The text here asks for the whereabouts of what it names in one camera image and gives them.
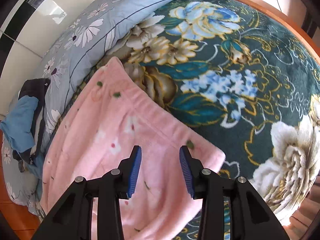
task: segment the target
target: green blanket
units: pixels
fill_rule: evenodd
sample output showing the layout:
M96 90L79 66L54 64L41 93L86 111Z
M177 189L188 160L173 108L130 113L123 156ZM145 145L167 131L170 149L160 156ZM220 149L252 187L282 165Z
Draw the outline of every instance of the green blanket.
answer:
M305 164L299 150L289 157L279 152L300 147L285 135L295 133L291 126L318 102L320 75L318 63L289 30L235 0L174 0L107 52L63 116L112 56L157 104L224 151L221 176L251 179L256 171L252 182L279 220L292 214L319 166ZM279 121L286 125L273 126ZM229 239L228 201L224 204ZM175 239L196 239L199 222L194 218Z

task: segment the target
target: blue clothing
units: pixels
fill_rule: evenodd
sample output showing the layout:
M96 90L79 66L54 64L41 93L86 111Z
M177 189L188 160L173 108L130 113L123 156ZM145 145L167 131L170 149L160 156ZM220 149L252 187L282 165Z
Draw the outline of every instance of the blue clothing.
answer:
M35 145L31 134L31 125L38 98L24 96L20 98L14 109L0 123L0 129L11 148L22 153Z

